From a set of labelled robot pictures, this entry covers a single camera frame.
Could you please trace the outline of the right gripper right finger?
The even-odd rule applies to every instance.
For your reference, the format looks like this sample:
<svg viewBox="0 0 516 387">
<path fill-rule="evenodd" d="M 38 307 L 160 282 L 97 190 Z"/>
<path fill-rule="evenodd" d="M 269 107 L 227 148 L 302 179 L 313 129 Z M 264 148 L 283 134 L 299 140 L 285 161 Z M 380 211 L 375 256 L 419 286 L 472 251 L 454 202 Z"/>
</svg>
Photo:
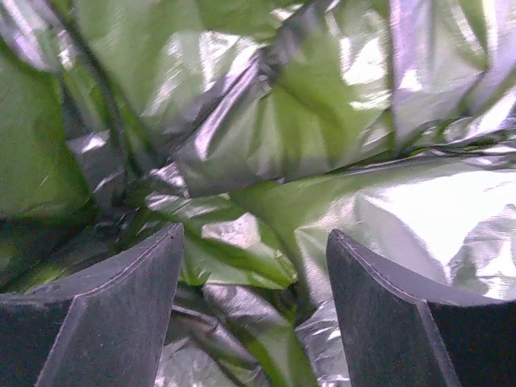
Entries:
<svg viewBox="0 0 516 387">
<path fill-rule="evenodd" d="M 435 282 L 339 230 L 326 256 L 352 385 L 514 385 L 514 302 Z"/>
</svg>

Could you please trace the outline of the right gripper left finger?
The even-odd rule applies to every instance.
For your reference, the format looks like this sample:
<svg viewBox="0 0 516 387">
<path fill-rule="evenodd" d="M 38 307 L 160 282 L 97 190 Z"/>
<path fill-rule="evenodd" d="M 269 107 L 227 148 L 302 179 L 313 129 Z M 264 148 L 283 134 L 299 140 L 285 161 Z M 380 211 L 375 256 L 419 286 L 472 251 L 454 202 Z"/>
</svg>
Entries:
<svg viewBox="0 0 516 387">
<path fill-rule="evenodd" d="M 4 293 L 2 385 L 153 385 L 183 251 L 173 223 L 69 277 Z"/>
</svg>

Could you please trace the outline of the black trash bag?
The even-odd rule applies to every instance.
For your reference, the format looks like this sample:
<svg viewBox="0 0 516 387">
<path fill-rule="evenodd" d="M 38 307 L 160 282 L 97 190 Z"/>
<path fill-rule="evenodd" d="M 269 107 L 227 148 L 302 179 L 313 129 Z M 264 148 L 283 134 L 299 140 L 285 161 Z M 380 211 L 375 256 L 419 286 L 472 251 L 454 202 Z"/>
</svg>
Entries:
<svg viewBox="0 0 516 387">
<path fill-rule="evenodd" d="M 2 2 L 1 296 L 173 223 L 151 386 L 354 386 L 333 230 L 515 304 L 514 2 Z"/>
</svg>

